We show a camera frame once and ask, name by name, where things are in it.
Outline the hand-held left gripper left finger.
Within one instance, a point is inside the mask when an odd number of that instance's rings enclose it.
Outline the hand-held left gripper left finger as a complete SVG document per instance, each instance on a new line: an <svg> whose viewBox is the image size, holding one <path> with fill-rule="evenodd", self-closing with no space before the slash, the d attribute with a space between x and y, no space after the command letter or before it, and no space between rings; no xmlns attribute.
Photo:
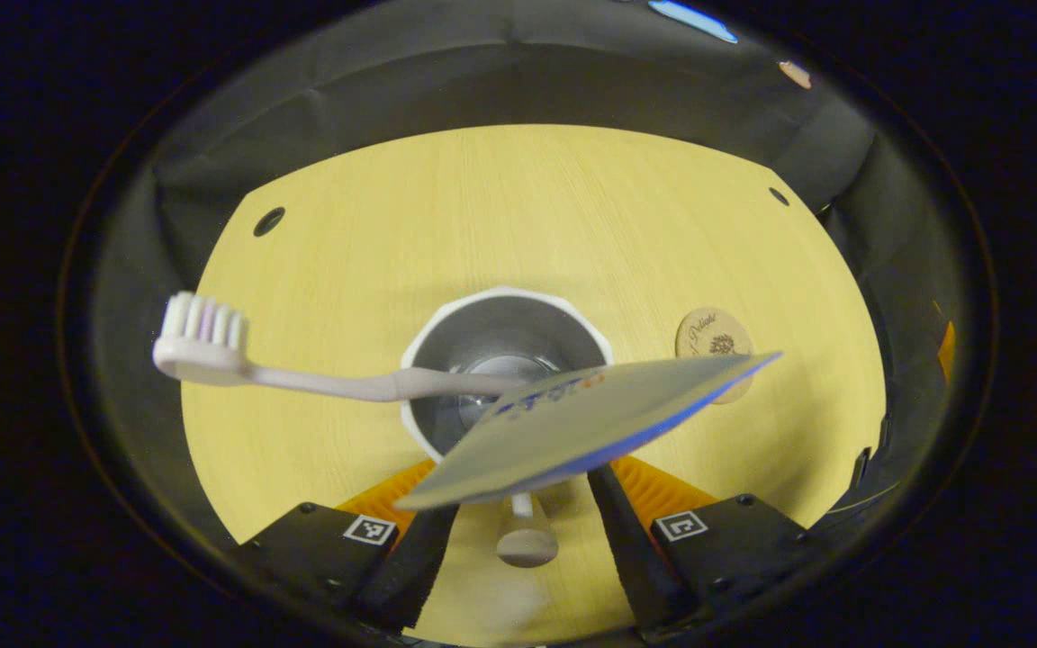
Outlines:
<svg viewBox="0 0 1037 648"><path fill-rule="evenodd" d="M281 595L383 630L415 627L458 509L414 512L396 500L435 468L424 460L335 506L304 501L235 550Z"/></svg>

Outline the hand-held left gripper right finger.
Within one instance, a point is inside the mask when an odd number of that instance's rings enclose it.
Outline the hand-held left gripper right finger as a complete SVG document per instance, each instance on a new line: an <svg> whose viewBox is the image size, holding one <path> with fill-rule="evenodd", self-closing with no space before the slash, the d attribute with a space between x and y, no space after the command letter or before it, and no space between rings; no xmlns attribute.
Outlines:
<svg viewBox="0 0 1037 648"><path fill-rule="evenodd" d="M736 622L830 551L757 496L716 498L634 456L587 481L648 643Z"/></svg>

